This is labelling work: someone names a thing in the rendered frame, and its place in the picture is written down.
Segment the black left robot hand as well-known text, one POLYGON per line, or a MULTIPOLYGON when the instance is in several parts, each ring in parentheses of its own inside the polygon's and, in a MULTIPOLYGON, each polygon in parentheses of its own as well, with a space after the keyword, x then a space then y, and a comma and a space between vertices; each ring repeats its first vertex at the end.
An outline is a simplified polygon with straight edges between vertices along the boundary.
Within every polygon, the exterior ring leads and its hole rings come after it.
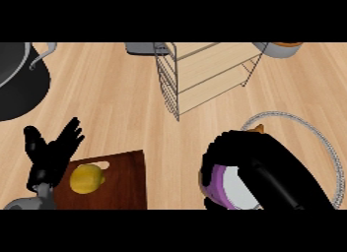
POLYGON ((23 128, 25 153, 32 163, 26 182, 26 189, 31 192, 38 191, 43 183, 50 188, 59 184, 69 159, 84 139, 78 124, 78 119, 72 117, 56 139, 48 143, 34 126, 23 128))

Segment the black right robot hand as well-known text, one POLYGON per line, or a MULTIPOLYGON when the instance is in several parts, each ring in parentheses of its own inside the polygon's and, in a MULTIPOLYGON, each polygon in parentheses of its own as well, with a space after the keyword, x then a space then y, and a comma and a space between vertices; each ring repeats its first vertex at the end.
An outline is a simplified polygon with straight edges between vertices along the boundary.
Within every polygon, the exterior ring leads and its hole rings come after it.
POLYGON ((222 132, 202 154, 199 185, 207 210, 229 210, 220 175, 236 167, 236 176, 266 211, 333 211, 322 189, 303 164, 266 134, 222 132))

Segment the round placemat with grey rim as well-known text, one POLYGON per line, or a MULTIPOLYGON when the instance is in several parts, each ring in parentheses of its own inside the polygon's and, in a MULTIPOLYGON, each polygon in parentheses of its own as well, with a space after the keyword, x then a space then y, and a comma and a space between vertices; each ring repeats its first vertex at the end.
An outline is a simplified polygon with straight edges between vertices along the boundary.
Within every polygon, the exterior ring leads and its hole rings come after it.
POLYGON ((339 156, 334 152, 334 149, 333 149, 325 137, 322 136, 319 131, 313 128, 313 126, 305 120, 302 120, 297 116, 294 116, 291 113, 284 112, 284 111, 259 112, 245 120, 245 122, 242 123, 242 125, 239 127, 239 130, 241 131, 248 130, 251 124, 257 120, 260 120, 266 117, 282 117, 282 118, 287 118, 287 119, 296 121, 297 123, 300 123, 302 126, 309 130, 309 132, 316 137, 319 143, 322 144, 325 151, 327 151, 327 154, 330 156, 333 170, 334 170, 334 174, 336 174, 336 182, 334 182, 336 187, 334 187, 334 194, 333 194, 333 197, 330 200, 330 204, 331 204, 333 209, 337 210, 342 205, 343 195, 345 195, 345 175, 343 175, 343 168, 342 168, 339 156))

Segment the yellow lemon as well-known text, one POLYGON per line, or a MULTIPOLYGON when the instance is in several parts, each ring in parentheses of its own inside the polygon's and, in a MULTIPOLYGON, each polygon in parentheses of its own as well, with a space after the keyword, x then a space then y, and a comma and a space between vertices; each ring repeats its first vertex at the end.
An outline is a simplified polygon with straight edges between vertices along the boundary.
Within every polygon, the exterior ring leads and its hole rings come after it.
POLYGON ((78 165, 69 175, 69 189, 77 194, 94 192, 105 182, 103 170, 94 164, 78 165))

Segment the small orange object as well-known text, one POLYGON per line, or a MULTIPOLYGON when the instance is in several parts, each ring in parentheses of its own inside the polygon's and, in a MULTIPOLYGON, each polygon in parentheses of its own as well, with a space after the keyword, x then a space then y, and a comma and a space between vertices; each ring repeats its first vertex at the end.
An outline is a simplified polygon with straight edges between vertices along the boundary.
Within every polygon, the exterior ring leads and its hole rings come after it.
POLYGON ((257 132, 257 133, 263 134, 265 133, 265 131, 263 131, 263 125, 259 124, 254 128, 245 130, 245 132, 257 132))

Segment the dark brown cutting board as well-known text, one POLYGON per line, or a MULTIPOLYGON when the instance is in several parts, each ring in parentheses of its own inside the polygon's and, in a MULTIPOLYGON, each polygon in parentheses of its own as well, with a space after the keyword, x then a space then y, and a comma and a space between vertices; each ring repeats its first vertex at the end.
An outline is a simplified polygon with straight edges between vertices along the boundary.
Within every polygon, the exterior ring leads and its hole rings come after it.
POLYGON ((74 160, 65 169, 57 186, 51 191, 59 210, 145 210, 145 165, 142 151, 131 151, 102 157, 74 160), (80 164, 99 161, 108 163, 103 169, 105 182, 88 194, 69 189, 69 175, 80 164))

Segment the black pot with silver rim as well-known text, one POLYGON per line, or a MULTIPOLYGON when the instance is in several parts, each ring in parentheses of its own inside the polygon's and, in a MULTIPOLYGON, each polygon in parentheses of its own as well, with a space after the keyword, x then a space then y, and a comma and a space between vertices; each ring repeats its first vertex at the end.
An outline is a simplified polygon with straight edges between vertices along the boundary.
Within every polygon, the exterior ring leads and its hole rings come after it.
POLYGON ((43 101, 50 76, 43 58, 51 54, 56 43, 37 53, 29 42, 0 42, 0 121, 26 114, 43 101))

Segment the grey bowl with orange contents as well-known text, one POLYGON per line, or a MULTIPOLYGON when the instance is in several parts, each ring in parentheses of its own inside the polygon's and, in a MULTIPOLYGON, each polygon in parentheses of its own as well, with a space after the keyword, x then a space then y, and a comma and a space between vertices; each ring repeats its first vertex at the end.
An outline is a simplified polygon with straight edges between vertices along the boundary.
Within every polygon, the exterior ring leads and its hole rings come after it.
POLYGON ((291 57, 302 47, 300 42, 269 42, 263 54, 272 58, 291 57))

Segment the grey box-shaped object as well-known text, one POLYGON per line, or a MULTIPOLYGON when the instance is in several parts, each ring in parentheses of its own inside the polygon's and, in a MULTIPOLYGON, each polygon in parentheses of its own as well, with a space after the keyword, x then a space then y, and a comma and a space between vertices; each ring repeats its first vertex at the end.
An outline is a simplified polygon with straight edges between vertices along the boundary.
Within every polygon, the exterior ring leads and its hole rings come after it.
POLYGON ((167 55, 168 50, 162 42, 125 42, 125 51, 130 55, 167 55))

